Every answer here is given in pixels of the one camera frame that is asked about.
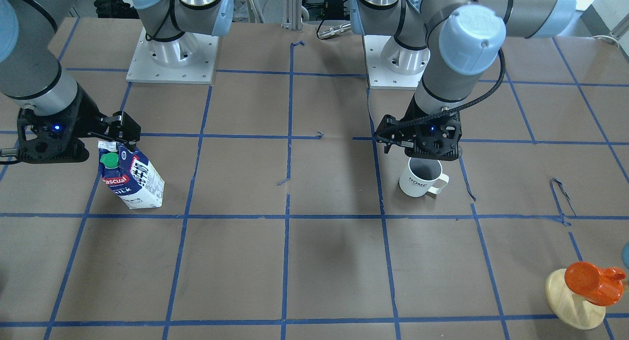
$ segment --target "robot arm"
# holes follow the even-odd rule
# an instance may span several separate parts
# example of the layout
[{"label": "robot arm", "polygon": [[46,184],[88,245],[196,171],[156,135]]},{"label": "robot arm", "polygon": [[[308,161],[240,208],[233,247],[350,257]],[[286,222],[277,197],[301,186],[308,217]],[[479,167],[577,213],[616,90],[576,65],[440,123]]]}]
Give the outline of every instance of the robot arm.
[{"label": "robot arm", "polygon": [[[63,69],[47,45],[76,0],[0,0],[0,91],[20,106],[18,149],[0,149],[0,157],[26,163],[85,161],[82,137],[99,137],[133,147],[140,126],[124,112],[107,117]],[[162,62],[184,65],[164,51],[182,44],[187,31],[216,36],[231,27],[233,0],[134,0]],[[34,139],[27,138],[35,134]]]},{"label": "robot arm", "polygon": [[[494,92],[505,73],[499,52],[505,36],[525,38],[560,33],[576,0],[352,0],[355,33],[393,35],[398,44],[424,44],[430,61],[405,116],[387,115],[375,132],[378,142],[405,148],[407,156],[452,161],[460,156],[458,112]],[[417,28],[422,31],[406,32]],[[501,60],[494,88],[465,102],[483,72]]]}]

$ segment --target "white mounting plate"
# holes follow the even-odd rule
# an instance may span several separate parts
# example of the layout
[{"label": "white mounting plate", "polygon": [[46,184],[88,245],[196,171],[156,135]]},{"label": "white mounting plate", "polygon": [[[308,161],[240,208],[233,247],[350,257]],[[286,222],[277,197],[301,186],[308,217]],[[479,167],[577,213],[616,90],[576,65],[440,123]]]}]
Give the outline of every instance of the white mounting plate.
[{"label": "white mounting plate", "polygon": [[214,76],[214,63],[218,50],[218,37],[195,33],[203,55],[200,62],[185,67],[163,67],[157,64],[151,55],[148,42],[144,39],[146,31],[142,29],[138,45],[126,74],[127,82],[139,83],[184,83],[211,85]]},{"label": "white mounting plate", "polygon": [[416,75],[401,75],[389,70],[380,54],[384,45],[391,38],[388,35],[365,35],[365,60],[369,74],[369,87],[373,89],[417,89],[423,71]]}]

